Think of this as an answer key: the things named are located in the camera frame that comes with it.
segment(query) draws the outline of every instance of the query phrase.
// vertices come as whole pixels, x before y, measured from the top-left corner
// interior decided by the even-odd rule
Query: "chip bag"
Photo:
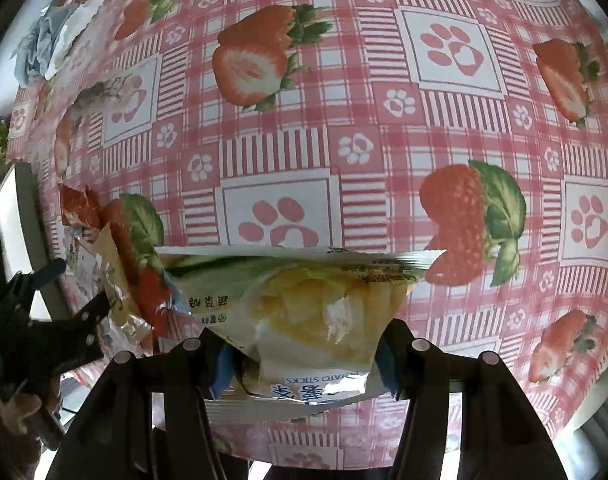
[[[380,336],[442,252],[158,248],[176,307],[258,363],[249,393],[316,403],[364,393]]]

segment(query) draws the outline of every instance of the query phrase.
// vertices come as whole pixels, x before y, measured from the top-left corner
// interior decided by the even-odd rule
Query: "crumpled wrapper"
[[[364,393],[380,336],[442,252],[158,248],[176,308],[251,358],[249,393],[316,403]]]

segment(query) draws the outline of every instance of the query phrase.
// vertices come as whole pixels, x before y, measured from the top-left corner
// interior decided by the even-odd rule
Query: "screw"
[[[115,361],[119,365],[123,365],[126,361],[130,359],[130,352],[128,350],[120,350],[115,354],[113,361]]]
[[[411,346],[418,352],[426,352],[431,344],[426,339],[413,339]]]
[[[495,352],[484,352],[482,354],[482,361],[484,361],[487,365],[496,365],[500,362],[500,356]]]
[[[184,350],[186,350],[187,352],[193,352],[193,351],[197,350],[201,344],[202,343],[200,342],[199,339],[197,339],[196,337],[191,337],[191,338],[187,339],[186,341],[184,341],[182,346],[184,347]]]

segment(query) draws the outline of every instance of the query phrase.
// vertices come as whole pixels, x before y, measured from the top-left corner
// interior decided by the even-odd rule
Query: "table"
[[[54,253],[55,127],[79,89],[138,76],[124,110],[82,123],[68,186],[88,184],[104,202],[150,198],[170,245],[449,248],[399,317],[445,351],[497,351],[555,435],[608,353],[608,51],[578,1],[164,0],[141,24],[124,16],[132,1],[107,0],[52,84],[18,92],[8,152],[34,165]],[[250,43],[234,28],[218,40],[275,4],[309,4],[315,17],[298,7],[293,33],[276,11],[244,26]],[[328,25],[304,28],[317,22]],[[303,43],[288,48],[285,32]],[[533,47],[551,38],[566,44]],[[280,41],[308,70],[285,76]],[[589,48],[580,76],[568,69],[577,41]],[[545,330],[569,312],[580,328],[594,321],[592,333]],[[575,336],[583,347],[566,355]],[[530,378],[551,377],[530,381],[531,359],[545,357]],[[380,397],[302,422],[212,429],[236,456],[370,468],[392,464],[406,409]],[[460,420],[453,399],[451,448]]]

